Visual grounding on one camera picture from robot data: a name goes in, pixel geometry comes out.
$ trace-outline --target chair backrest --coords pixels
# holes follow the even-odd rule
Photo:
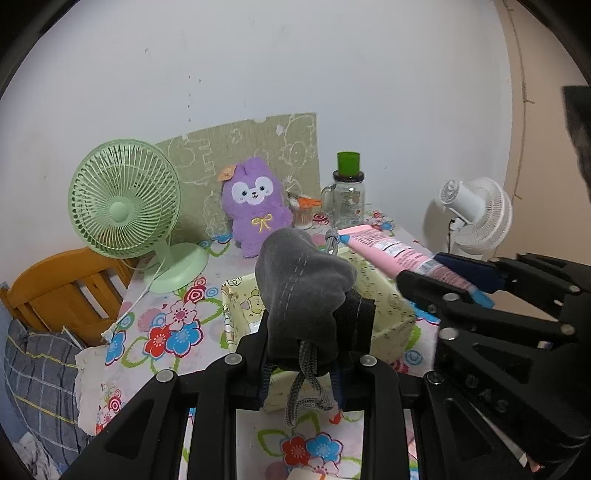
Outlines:
[[[106,270],[129,285],[131,270],[121,260],[89,248],[62,252],[25,270],[9,290],[0,290],[0,298],[12,316],[36,330],[59,332],[66,326],[88,345],[98,345],[100,334],[117,319],[122,301]],[[108,318],[101,318],[79,285],[88,288]]]

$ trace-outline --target jar handle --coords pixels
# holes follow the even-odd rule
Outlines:
[[[320,200],[322,201],[322,211],[329,216],[331,223],[334,225],[334,209],[335,209],[335,198],[333,192],[336,185],[333,183],[322,189],[320,192]]]

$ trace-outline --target fan base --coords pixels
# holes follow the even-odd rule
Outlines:
[[[171,261],[166,262],[158,277],[150,286],[152,293],[169,293],[192,282],[207,265],[209,254],[195,244],[176,244],[170,247]],[[154,257],[144,274],[144,282],[149,285],[162,259]]]

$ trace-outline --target pink tube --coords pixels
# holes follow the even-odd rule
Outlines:
[[[410,270],[435,278],[474,293],[477,288],[445,265],[414,248],[397,241],[393,236],[370,225],[352,226],[339,230],[341,241],[361,254],[392,279],[402,270]]]

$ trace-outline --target table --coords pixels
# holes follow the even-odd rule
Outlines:
[[[368,223],[389,231],[401,242],[430,254],[392,219],[374,210]],[[319,247],[324,246],[328,220],[314,217],[307,230]],[[179,375],[205,369],[228,353],[222,316],[221,285],[224,281],[253,273],[256,258],[242,258],[229,235],[201,242],[210,258],[193,283],[173,293],[146,294],[120,322],[109,345],[102,398],[96,423],[100,432],[129,399],[158,371],[172,369]],[[125,295],[126,311],[144,289],[136,271]],[[404,355],[395,363],[397,371],[423,376],[431,370],[437,336],[434,317],[420,313]],[[167,318],[181,322],[176,331],[164,329]],[[186,476],[194,412],[187,422],[180,477]],[[283,411],[239,411],[236,415],[236,467],[239,479],[285,480],[289,470],[306,465],[318,473],[354,478],[360,472],[363,412],[301,411],[298,423],[288,429]],[[418,478],[418,471],[411,474]]]

